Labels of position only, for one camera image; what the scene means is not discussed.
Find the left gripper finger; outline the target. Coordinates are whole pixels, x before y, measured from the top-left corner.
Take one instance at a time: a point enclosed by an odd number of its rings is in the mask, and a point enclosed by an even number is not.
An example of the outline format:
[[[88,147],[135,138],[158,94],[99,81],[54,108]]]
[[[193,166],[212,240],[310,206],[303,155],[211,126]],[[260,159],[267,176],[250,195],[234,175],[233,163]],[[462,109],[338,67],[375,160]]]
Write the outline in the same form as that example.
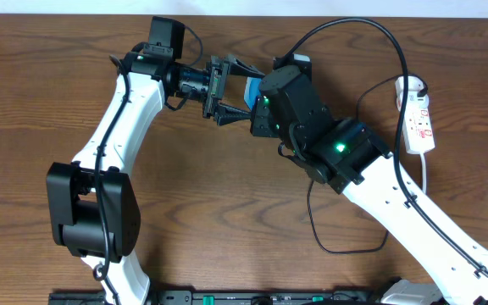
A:
[[[216,107],[216,124],[218,126],[228,125],[237,121],[250,119],[251,113],[249,111],[235,108],[224,103],[219,103]]]
[[[229,62],[229,75],[245,76],[259,79],[264,78],[264,73],[261,72],[258,68],[253,65],[245,64],[233,54],[228,54],[226,59]]]

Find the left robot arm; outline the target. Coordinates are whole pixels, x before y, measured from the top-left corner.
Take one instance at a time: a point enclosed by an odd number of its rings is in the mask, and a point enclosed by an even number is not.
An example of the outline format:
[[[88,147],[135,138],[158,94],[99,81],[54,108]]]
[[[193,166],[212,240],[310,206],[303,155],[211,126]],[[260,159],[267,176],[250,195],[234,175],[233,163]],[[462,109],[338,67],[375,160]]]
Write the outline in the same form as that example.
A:
[[[221,102],[228,76],[264,74],[233,55],[212,57],[204,69],[180,62],[189,26],[152,18],[147,41],[123,58],[112,101],[88,143],[68,164],[47,172],[47,199],[54,242],[92,270],[105,304],[146,304],[151,281],[135,246],[141,212],[130,176],[144,137],[169,97],[202,104],[203,117],[227,125],[250,118],[246,110]]]

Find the blue Samsung Galaxy smartphone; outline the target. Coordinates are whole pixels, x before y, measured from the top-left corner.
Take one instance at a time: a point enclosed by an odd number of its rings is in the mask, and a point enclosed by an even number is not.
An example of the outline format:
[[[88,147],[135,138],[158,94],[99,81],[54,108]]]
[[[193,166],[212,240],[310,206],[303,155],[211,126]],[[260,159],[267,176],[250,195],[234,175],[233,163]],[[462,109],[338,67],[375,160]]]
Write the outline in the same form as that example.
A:
[[[262,80],[260,78],[252,78],[252,77],[247,78],[247,83],[246,83],[243,98],[245,104],[250,110],[252,110],[254,105],[256,104],[257,96],[260,95],[258,88],[261,81]]]

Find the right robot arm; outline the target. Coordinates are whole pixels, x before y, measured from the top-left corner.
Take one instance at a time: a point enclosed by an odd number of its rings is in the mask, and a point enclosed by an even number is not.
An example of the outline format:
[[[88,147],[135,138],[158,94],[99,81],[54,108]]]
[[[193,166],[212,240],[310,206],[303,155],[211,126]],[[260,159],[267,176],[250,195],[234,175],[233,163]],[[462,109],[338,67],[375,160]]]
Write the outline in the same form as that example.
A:
[[[379,221],[451,304],[488,302],[488,250],[458,227],[408,176],[388,146],[355,119],[334,119],[310,78],[287,65],[264,76],[257,108],[295,165]]]

